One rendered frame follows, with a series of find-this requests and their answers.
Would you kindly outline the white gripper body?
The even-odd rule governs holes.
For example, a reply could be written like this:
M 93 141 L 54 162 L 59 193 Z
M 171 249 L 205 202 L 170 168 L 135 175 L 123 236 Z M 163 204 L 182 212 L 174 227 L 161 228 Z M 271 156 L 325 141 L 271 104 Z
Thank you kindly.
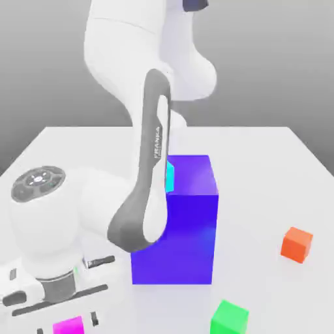
M 85 332 L 103 332 L 106 322 L 104 307 L 109 294 L 110 285 L 107 283 L 90 284 L 60 302 L 46 301 L 39 290 L 16 290 L 9 295 L 9 331 L 36 332 L 38 327 L 43 327 L 46 332 L 53 332 L 54 324 L 81 316 Z M 100 315 L 98 328 L 89 327 L 89 313 L 92 311 Z

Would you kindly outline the small magenta cube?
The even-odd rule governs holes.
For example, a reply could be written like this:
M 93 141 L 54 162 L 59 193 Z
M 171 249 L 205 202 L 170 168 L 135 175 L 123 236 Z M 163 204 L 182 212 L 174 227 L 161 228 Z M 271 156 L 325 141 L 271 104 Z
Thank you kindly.
M 77 316 L 54 324 L 53 334 L 85 334 L 82 317 Z

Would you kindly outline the small green cube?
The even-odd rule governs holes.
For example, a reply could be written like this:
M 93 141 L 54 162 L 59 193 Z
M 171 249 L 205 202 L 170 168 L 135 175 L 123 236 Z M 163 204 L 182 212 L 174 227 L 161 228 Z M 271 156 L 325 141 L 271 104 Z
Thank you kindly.
M 246 334 L 249 311 L 222 300 L 210 323 L 209 334 Z

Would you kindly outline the small cyan cube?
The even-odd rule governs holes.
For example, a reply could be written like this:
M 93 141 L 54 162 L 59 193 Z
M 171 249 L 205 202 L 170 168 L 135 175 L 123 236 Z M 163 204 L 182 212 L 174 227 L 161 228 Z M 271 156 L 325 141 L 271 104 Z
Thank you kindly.
M 166 165 L 166 182 L 165 182 L 165 191 L 166 193 L 174 191 L 174 166 L 169 161 Z

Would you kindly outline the small orange cube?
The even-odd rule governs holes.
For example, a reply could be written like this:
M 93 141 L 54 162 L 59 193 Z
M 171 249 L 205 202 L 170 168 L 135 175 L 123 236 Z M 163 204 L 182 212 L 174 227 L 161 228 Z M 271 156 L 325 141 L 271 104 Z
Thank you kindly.
M 302 264 L 309 254 L 313 235 L 291 227 L 284 235 L 281 255 Z

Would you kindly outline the large blue box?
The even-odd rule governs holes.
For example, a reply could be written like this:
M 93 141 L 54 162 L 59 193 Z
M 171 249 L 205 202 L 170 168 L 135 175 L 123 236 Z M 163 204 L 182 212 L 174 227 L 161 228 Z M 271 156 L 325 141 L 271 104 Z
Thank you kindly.
M 133 284 L 211 284 L 219 206 L 210 158 L 170 155 L 174 189 L 166 195 L 162 237 L 131 255 Z

